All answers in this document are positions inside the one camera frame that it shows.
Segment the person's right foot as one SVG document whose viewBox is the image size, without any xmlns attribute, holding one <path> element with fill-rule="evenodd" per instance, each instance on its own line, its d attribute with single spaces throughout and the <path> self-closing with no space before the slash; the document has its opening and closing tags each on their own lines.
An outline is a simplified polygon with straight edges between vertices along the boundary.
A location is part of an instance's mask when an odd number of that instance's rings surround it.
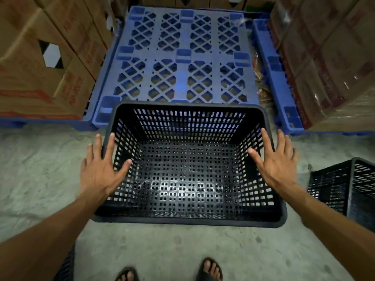
<svg viewBox="0 0 375 281">
<path fill-rule="evenodd" d="M 220 266 L 211 259 L 206 259 L 201 271 L 201 281 L 222 281 Z"/>
</svg>

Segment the brown cardboard box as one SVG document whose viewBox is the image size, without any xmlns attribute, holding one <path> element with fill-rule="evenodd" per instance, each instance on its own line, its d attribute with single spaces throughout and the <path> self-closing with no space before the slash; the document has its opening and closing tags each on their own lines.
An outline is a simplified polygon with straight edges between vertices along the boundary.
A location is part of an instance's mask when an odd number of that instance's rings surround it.
<svg viewBox="0 0 375 281">
<path fill-rule="evenodd" d="M 94 80 L 106 55 L 94 19 L 84 0 L 35 0 L 68 42 Z"/>
<path fill-rule="evenodd" d="M 83 0 L 93 23 L 108 50 L 114 39 L 113 12 L 108 0 Z"/>
<path fill-rule="evenodd" d="M 34 0 L 0 0 L 0 117 L 82 120 L 94 83 Z"/>
</svg>

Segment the empty blue plastic pallet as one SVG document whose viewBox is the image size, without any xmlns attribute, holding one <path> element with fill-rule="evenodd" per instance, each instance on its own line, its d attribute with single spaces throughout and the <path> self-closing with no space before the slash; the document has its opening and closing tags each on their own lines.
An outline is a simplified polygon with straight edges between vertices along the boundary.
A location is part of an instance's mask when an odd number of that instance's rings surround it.
<svg viewBox="0 0 375 281">
<path fill-rule="evenodd" d="M 121 101 L 260 104 L 251 19 L 222 10 L 133 6 L 106 61 L 92 123 Z"/>
</svg>

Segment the plastic-wrapped stack of cardboard boxes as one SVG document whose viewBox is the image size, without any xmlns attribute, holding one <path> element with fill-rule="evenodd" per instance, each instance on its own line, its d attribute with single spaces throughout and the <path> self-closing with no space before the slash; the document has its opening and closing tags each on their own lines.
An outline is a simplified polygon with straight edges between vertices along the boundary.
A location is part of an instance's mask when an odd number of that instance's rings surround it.
<svg viewBox="0 0 375 281">
<path fill-rule="evenodd" d="M 305 130 L 375 132 L 375 0 L 276 0 L 269 29 Z"/>
</svg>

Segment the person's right forearm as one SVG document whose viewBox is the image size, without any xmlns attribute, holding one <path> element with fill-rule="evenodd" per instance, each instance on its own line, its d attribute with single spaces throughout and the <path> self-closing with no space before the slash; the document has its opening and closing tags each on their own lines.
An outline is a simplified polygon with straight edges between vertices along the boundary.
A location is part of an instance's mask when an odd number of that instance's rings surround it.
<svg viewBox="0 0 375 281">
<path fill-rule="evenodd" d="M 375 233 L 329 208 L 296 183 L 276 184 L 275 190 L 355 281 L 375 281 Z"/>
</svg>

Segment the black plastic mesh crate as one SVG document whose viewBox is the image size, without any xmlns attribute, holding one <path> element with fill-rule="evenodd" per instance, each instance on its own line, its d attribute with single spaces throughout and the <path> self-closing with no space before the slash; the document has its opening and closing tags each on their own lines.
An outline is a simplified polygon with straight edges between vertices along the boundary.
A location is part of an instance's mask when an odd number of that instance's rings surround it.
<svg viewBox="0 0 375 281">
<path fill-rule="evenodd" d="M 354 157 L 313 171 L 307 191 L 375 233 L 375 163 Z"/>
<path fill-rule="evenodd" d="M 115 134 L 114 170 L 126 178 L 95 222 L 278 228 L 286 203 L 261 177 L 247 150 L 264 153 L 264 108 L 253 104 L 123 101 L 102 147 Z"/>
<path fill-rule="evenodd" d="M 76 243 L 74 243 L 53 281 L 74 281 L 75 246 Z"/>
</svg>

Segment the person's right hand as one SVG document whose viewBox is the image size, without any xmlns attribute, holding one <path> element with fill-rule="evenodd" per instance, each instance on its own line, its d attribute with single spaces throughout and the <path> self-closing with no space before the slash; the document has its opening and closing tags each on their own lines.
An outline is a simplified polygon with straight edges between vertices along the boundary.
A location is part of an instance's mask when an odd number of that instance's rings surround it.
<svg viewBox="0 0 375 281">
<path fill-rule="evenodd" d="M 271 139 L 265 128 L 261 128 L 261 137 L 264 146 L 264 170 L 259 170 L 264 181 L 281 197 L 289 193 L 297 184 L 297 165 L 292 162 L 293 146 L 286 135 L 285 157 L 274 151 Z"/>
</svg>

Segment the person's left forearm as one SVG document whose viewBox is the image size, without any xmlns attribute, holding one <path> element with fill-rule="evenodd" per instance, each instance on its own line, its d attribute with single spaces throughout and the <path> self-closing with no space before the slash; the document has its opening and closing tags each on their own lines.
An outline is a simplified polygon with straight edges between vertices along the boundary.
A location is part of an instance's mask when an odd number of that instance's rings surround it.
<svg viewBox="0 0 375 281">
<path fill-rule="evenodd" d="M 52 281 L 107 196 L 104 190 L 87 190 L 68 206 L 2 242 L 0 281 Z"/>
</svg>

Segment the orange snack packet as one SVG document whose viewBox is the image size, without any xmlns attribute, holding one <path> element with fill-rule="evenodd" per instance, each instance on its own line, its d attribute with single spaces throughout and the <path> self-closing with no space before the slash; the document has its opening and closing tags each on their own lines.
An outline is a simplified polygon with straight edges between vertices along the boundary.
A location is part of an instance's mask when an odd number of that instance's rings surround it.
<svg viewBox="0 0 375 281">
<path fill-rule="evenodd" d="M 252 58 L 252 66 L 255 74 L 255 80 L 256 82 L 260 83 L 263 81 L 263 61 L 261 57 L 259 56 L 258 52 L 255 52 L 253 58 Z"/>
<path fill-rule="evenodd" d="M 258 100 L 261 105 L 273 104 L 274 98 L 268 87 L 263 86 L 257 90 Z"/>
</svg>

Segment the person's left hand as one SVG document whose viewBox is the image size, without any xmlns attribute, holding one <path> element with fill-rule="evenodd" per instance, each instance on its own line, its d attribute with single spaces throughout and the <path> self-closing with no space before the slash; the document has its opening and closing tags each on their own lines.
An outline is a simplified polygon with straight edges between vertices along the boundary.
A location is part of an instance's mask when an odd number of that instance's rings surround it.
<svg viewBox="0 0 375 281">
<path fill-rule="evenodd" d="M 87 167 L 81 174 L 80 188 L 77 194 L 79 198 L 94 197 L 99 201 L 105 201 L 119 185 L 115 185 L 115 173 L 112 156 L 115 147 L 115 134 L 111 133 L 108 139 L 107 149 L 102 161 L 97 167 L 93 167 L 93 145 L 87 146 L 86 159 Z"/>
</svg>

